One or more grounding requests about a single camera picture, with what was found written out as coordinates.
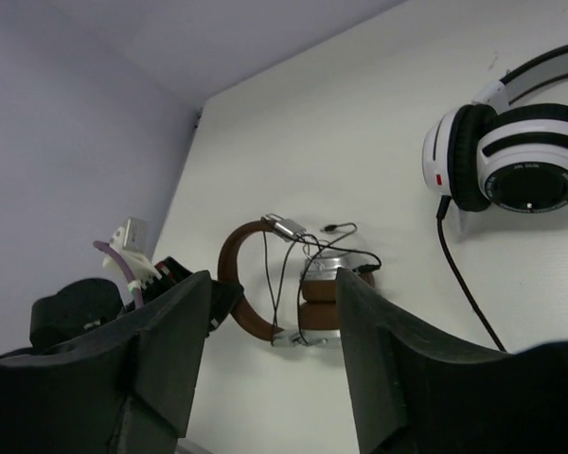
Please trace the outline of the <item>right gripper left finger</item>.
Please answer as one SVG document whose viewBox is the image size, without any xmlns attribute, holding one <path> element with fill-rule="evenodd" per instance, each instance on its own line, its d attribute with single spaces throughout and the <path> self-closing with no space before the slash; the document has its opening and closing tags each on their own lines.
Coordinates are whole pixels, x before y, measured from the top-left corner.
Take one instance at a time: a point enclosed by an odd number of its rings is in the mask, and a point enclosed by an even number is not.
<svg viewBox="0 0 568 454">
<path fill-rule="evenodd" d="M 67 408 L 113 424 L 115 438 L 185 437 L 206 339 L 207 274 L 195 273 L 189 300 L 163 295 L 48 349 Z"/>
</svg>

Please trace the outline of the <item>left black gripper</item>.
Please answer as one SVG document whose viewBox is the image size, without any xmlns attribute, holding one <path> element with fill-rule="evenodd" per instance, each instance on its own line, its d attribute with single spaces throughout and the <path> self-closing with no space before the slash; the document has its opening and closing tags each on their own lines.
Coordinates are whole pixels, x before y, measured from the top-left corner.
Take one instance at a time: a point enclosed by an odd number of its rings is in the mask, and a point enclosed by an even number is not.
<svg viewBox="0 0 568 454">
<path fill-rule="evenodd" d="M 154 267 L 158 276 L 146 283 L 147 304 L 163 295 L 182 296 L 185 300 L 192 298 L 192 288 L 199 282 L 194 271 L 187 269 L 171 256 L 157 262 Z M 204 277 L 204 287 L 204 306 L 208 309 L 205 336 L 208 338 L 232 313 L 241 299 L 243 287 L 241 284 L 211 278 L 208 274 Z"/>
</svg>

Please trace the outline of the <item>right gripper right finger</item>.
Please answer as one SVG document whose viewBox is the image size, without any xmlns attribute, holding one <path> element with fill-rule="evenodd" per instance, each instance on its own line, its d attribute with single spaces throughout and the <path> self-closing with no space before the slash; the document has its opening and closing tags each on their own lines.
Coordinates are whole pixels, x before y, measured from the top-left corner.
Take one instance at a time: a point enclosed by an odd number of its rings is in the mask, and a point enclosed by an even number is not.
<svg viewBox="0 0 568 454">
<path fill-rule="evenodd" d="M 358 446 L 363 453 L 472 453 L 479 367 L 505 353 L 457 338 L 340 270 L 336 301 Z"/>
</svg>

